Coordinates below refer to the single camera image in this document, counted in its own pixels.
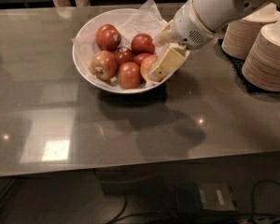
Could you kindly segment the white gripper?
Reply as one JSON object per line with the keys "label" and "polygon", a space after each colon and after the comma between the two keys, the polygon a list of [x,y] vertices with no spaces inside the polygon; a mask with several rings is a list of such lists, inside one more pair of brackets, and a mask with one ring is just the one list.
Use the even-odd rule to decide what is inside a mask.
{"label": "white gripper", "polygon": [[188,58],[188,50],[200,49],[211,41],[215,34],[200,20],[194,6],[194,0],[188,0],[154,37],[155,46],[161,48],[158,60],[152,65],[148,77],[153,81],[161,81],[175,72]]}

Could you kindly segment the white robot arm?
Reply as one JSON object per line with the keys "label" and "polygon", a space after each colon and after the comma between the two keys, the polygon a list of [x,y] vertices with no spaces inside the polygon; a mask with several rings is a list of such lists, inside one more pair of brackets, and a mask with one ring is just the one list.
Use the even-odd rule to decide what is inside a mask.
{"label": "white robot arm", "polygon": [[280,0],[188,0],[174,18],[155,36],[161,48],[148,76],[163,79],[176,71],[192,50],[200,49],[232,21],[239,20]]}

